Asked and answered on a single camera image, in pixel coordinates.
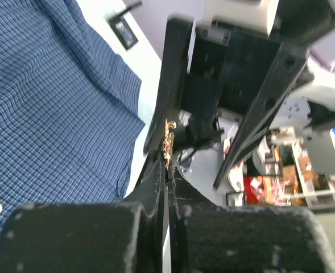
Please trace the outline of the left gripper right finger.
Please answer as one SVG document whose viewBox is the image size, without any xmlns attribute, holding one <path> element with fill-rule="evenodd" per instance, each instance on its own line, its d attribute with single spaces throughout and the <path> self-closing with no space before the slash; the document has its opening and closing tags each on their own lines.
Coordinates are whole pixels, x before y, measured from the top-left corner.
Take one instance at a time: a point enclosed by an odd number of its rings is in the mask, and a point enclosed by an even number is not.
<svg viewBox="0 0 335 273">
<path fill-rule="evenodd" d="M 167 173 L 173 272 L 335 272 L 323 226 L 308 209 L 215 205 L 173 166 Z"/>
</svg>

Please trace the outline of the round blue badge pin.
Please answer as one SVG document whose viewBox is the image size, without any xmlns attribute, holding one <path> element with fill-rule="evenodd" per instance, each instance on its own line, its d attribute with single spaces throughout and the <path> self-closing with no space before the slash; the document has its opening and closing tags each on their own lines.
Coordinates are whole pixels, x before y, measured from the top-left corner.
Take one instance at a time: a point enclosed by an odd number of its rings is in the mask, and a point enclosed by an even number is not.
<svg viewBox="0 0 335 273">
<path fill-rule="evenodd" d="M 117 25 L 116 25 L 119 33 L 122 35 L 123 39 L 125 40 L 125 42 L 127 44 L 131 44 L 134 42 L 134 34 L 133 32 L 130 30 L 129 26 L 126 25 L 125 23 L 123 22 L 119 22 Z"/>
</svg>

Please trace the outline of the blue plaid button shirt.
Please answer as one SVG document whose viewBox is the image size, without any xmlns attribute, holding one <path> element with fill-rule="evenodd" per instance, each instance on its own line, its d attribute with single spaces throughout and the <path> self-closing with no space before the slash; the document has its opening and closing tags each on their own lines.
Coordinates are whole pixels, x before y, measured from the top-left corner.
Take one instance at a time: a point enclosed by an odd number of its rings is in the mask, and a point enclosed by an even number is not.
<svg viewBox="0 0 335 273">
<path fill-rule="evenodd" d="M 124 198 L 140 85 L 76 1 L 0 1 L 0 232 L 23 204 Z"/>
</svg>

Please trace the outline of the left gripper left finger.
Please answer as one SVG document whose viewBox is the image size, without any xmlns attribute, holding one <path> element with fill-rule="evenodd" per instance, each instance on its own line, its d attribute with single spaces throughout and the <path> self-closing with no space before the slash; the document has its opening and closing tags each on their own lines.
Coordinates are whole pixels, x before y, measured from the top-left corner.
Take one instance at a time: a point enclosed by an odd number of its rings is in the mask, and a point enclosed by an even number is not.
<svg viewBox="0 0 335 273">
<path fill-rule="evenodd" d="M 165 161 L 149 156 L 142 183 L 106 204 L 27 204 L 0 233 L 0 272 L 161 272 Z"/>
</svg>

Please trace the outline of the gold flower brooch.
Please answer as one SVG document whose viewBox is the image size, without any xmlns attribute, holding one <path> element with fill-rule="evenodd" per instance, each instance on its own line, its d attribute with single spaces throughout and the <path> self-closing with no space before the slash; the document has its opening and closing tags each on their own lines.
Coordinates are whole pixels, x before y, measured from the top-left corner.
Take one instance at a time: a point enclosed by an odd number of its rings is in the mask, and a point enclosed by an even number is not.
<svg viewBox="0 0 335 273">
<path fill-rule="evenodd" d="M 169 164 L 173 153 L 173 141 L 175 138 L 174 129 L 176 129 L 176 122 L 168 121 L 166 119 L 164 125 L 164 138 L 162 143 L 162 151 L 164 160 L 166 162 L 165 163 L 166 170 L 169 169 Z"/>
</svg>

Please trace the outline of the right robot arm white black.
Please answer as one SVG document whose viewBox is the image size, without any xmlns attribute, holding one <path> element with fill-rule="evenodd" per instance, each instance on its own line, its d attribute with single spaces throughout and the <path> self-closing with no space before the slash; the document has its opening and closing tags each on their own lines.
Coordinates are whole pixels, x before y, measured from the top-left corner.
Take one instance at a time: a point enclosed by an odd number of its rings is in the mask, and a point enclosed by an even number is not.
<svg viewBox="0 0 335 273">
<path fill-rule="evenodd" d="M 171 15 L 141 177 L 218 143 L 220 116 L 239 127 L 214 188 L 270 131 L 335 127 L 335 68 L 311 50 L 334 29 L 333 1 L 206 1 L 197 23 Z"/>
</svg>

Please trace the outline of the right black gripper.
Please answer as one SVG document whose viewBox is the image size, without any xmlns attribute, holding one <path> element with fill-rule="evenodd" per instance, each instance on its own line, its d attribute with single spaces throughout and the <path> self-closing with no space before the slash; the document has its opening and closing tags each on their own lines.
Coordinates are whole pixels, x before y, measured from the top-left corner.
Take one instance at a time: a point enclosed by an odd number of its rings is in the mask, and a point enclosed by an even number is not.
<svg viewBox="0 0 335 273">
<path fill-rule="evenodd" d="M 217 109 L 240 115 L 239 129 L 213 184 L 218 189 L 269 129 L 306 66 L 309 47 L 237 28 L 216 28 L 217 40 L 198 30 L 186 72 L 192 27 L 192 21 L 183 18 L 167 21 L 156 107 L 143 152 L 159 147 L 165 120 L 173 120 L 180 109 L 191 114 L 188 124 L 181 126 L 182 142 L 219 142 L 224 131 L 216 124 Z"/>
</svg>

